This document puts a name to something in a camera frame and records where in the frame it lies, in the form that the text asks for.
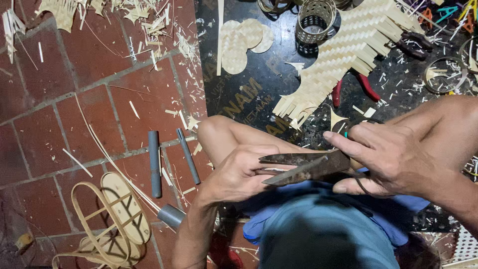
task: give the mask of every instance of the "bare leg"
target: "bare leg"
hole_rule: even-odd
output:
[[[440,97],[387,123],[410,127],[428,154],[460,171],[478,151],[478,102],[475,98]],[[274,144],[281,153],[316,152],[224,116],[212,116],[201,122],[198,139],[215,166],[240,144]]]

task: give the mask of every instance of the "gray metal tube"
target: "gray metal tube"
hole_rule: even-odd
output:
[[[175,208],[170,204],[165,204],[158,212],[158,219],[166,223],[169,227],[177,231],[179,224],[183,221],[186,213]]]
[[[189,170],[191,170],[191,174],[193,175],[194,183],[197,185],[201,183],[201,180],[199,180],[196,167],[194,166],[193,158],[191,157],[191,152],[187,147],[187,142],[184,138],[183,130],[181,128],[177,128],[176,133],[178,135],[179,142],[181,143],[181,147],[183,148],[184,157],[186,157],[187,165],[189,165]]]
[[[151,169],[151,190],[152,196],[160,198],[161,192],[161,176],[159,171],[159,134],[158,131],[148,131],[148,151],[150,153],[150,169]]]

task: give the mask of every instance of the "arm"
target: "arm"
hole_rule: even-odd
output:
[[[426,153],[409,127],[360,123],[348,137],[324,133],[328,142],[370,170],[370,178],[360,180],[368,192],[423,197],[451,212],[478,238],[478,185]],[[355,179],[343,179],[333,190],[364,194]]]
[[[240,145],[201,183],[201,189],[178,229],[173,265],[177,269],[206,268],[217,204],[239,202],[265,190],[263,180],[270,175],[255,175],[255,170],[270,167],[259,158],[278,154],[273,145]]]

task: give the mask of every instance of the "yellow clothespin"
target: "yellow clothespin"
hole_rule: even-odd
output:
[[[475,20],[477,19],[477,0],[470,0],[470,1],[468,1],[467,5],[465,6],[463,11],[461,12],[460,17],[458,18],[459,21],[461,19],[463,19],[463,17],[467,13],[468,9],[473,9],[473,16],[475,17]]]

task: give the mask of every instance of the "pliers handle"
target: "pliers handle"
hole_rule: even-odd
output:
[[[360,73],[356,73],[355,77],[362,86],[363,91],[370,97],[370,99],[372,99],[374,102],[378,102],[380,100],[380,95],[378,95],[372,89],[372,86],[370,86],[369,83],[369,79]],[[342,80],[343,79],[341,79],[332,90],[332,101],[334,103],[334,107],[338,107],[340,105],[340,90],[342,89]]]
[[[411,46],[406,44],[405,39],[416,42],[424,50],[433,50],[432,43],[428,41],[424,35],[415,32],[402,33],[402,38],[400,38],[400,40],[396,43],[397,47],[406,55],[420,61],[424,61],[428,57],[428,53],[413,49]]]

